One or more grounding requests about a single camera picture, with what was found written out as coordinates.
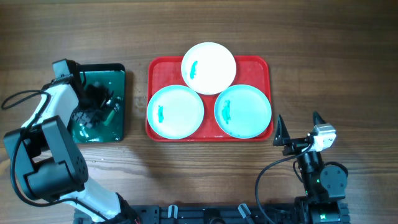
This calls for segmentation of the black water tray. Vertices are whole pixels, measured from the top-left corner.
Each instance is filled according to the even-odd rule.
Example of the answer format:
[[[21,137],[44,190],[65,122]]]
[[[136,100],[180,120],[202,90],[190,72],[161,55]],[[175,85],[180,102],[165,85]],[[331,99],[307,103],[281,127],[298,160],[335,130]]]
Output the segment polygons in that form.
[[[77,66],[83,93],[68,124],[76,143],[120,141],[124,136],[126,71],[120,63]]]

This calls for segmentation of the red plastic tray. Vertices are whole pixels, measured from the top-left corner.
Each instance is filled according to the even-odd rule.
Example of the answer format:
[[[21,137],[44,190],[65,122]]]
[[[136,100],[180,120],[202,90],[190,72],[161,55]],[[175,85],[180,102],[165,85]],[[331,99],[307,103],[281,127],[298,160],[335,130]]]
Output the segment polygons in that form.
[[[258,55],[236,55],[236,77],[234,85],[246,84],[261,90],[271,98],[269,66]],[[181,74],[182,56],[155,58],[148,69],[147,99],[150,100],[160,89],[169,85],[185,85]],[[226,134],[217,124],[214,116],[214,104],[218,95],[200,95],[204,105],[204,118],[201,126],[181,142],[233,142],[238,141]]]

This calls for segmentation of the light blue right plate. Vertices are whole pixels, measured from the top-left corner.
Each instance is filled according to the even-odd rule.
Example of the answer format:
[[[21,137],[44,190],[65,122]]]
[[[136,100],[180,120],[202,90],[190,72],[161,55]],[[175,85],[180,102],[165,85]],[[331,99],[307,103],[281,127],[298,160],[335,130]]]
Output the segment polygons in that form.
[[[268,97],[251,85],[233,85],[221,92],[214,105],[217,125],[227,135],[251,139],[270,125],[272,108]]]

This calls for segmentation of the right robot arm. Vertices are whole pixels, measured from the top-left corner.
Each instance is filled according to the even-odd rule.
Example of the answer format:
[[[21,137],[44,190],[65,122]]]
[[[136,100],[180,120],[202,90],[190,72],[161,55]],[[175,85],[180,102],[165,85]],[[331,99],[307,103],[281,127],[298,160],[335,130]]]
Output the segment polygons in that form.
[[[348,170],[338,162],[324,162],[321,152],[332,146],[335,128],[315,111],[314,127],[304,138],[291,138],[281,116],[277,120],[274,146],[282,146],[284,156],[294,156],[306,196],[297,197],[292,218],[295,223],[349,223],[346,197]]]

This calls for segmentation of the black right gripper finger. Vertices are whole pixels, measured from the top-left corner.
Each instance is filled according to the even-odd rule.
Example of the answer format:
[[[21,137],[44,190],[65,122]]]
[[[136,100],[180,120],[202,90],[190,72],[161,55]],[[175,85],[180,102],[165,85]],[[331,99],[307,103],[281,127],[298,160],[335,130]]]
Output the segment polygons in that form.
[[[313,112],[313,123],[314,125],[325,124],[326,121],[319,115],[317,111]]]
[[[278,115],[277,129],[273,140],[273,146],[286,146],[288,144],[290,144],[289,132],[286,128],[282,116]]]

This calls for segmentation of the light blue plate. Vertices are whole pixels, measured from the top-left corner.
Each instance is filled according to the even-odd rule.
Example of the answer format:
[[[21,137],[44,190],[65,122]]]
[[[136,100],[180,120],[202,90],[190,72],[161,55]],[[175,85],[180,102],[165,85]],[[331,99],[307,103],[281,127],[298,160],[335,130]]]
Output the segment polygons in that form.
[[[217,125],[227,135],[251,139],[270,125],[272,108],[268,97],[251,85],[233,85],[221,92],[214,105]]]
[[[147,105],[152,130],[166,139],[183,139],[201,125],[205,114],[199,95],[183,85],[169,85],[157,91]]]

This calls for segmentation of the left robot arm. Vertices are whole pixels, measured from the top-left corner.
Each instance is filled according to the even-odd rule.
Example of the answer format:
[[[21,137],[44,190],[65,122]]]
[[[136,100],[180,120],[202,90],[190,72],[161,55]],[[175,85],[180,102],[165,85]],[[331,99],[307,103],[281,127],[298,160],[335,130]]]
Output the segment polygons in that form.
[[[42,98],[20,128],[4,135],[14,192],[33,207],[65,203],[93,223],[140,223],[139,214],[118,193],[106,190],[88,174],[88,166],[68,130],[70,121],[94,128],[104,121],[113,91],[88,77],[105,73],[125,79],[120,63],[81,65],[63,59],[52,64],[55,78],[25,99]]]

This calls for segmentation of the green yellow sponge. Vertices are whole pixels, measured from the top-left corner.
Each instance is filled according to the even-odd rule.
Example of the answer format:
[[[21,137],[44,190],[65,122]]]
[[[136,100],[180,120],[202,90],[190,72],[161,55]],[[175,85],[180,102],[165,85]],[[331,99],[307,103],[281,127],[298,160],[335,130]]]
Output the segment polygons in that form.
[[[116,113],[115,110],[110,110],[109,113],[105,116],[103,121],[103,124],[105,126],[108,126],[112,122],[115,113]]]

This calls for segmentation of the white plate at back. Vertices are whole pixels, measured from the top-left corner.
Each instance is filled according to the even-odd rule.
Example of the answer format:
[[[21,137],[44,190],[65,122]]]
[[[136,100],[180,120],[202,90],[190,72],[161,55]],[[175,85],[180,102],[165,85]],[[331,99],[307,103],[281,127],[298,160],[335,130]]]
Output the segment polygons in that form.
[[[203,42],[186,52],[180,70],[184,82],[192,90],[202,95],[215,95],[232,84],[237,65],[226,47],[214,42]]]

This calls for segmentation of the light blue left plate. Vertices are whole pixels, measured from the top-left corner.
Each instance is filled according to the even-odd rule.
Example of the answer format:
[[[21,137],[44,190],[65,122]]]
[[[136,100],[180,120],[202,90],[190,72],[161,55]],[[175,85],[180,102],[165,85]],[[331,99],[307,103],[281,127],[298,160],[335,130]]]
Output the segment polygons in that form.
[[[169,85],[157,91],[147,105],[152,130],[166,139],[183,139],[201,125],[205,114],[199,95],[183,85]]]

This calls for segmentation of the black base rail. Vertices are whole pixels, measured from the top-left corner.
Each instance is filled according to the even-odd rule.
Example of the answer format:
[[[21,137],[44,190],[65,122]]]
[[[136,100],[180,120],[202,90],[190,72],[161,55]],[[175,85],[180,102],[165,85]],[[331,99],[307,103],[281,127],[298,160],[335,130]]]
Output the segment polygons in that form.
[[[292,203],[265,204],[261,213],[259,207],[249,206],[244,215],[237,205],[214,207],[178,206],[169,210],[158,205],[133,206],[140,223],[150,224],[205,224],[219,218],[225,223],[306,223],[302,211]]]

